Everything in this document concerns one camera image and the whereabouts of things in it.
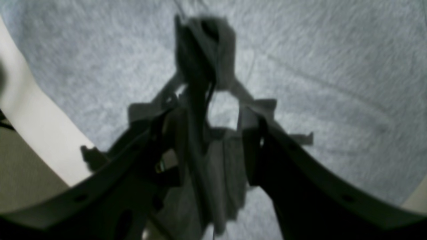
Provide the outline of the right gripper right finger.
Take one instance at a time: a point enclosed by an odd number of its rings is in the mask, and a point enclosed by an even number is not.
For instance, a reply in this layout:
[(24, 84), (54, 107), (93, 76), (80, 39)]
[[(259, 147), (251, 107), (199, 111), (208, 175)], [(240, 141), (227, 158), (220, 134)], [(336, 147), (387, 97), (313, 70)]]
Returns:
[(239, 128), (248, 182), (272, 200), (285, 240), (426, 239), (426, 215), (343, 181), (250, 107), (240, 108)]

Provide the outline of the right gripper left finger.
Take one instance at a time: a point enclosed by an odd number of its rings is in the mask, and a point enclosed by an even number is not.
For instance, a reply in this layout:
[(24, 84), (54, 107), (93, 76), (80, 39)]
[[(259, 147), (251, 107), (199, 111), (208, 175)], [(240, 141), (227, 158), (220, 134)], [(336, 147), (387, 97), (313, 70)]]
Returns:
[(187, 110), (130, 122), (108, 152), (81, 147), (94, 173), (40, 204), (1, 215), (2, 240), (140, 240), (149, 214), (183, 184)]

